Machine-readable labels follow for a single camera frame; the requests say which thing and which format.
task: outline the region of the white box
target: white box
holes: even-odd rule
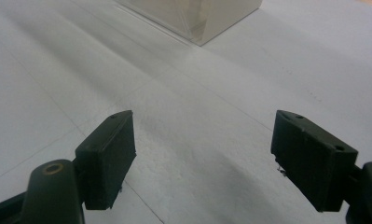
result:
[[[119,1],[200,46],[258,9],[262,3],[262,0]]]

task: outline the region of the screw hole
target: screw hole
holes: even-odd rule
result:
[[[62,169],[63,169],[63,165],[61,163],[53,163],[53,164],[47,165],[43,169],[43,174],[44,175],[54,175],[54,174],[57,174]]]
[[[335,146],[335,149],[338,150],[338,151],[344,151],[345,150],[345,148],[341,147],[341,146]]]

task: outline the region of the white table surface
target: white table surface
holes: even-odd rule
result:
[[[200,48],[112,0],[0,0],[0,202],[126,109],[138,156],[87,223],[345,223],[269,148],[284,109],[372,161],[372,6],[265,0]]]

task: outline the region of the white surface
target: white surface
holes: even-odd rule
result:
[[[110,0],[0,0],[0,202],[132,109],[138,157],[87,223],[344,223],[269,153],[277,109],[372,161],[372,6],[265,0],[203,48]]]

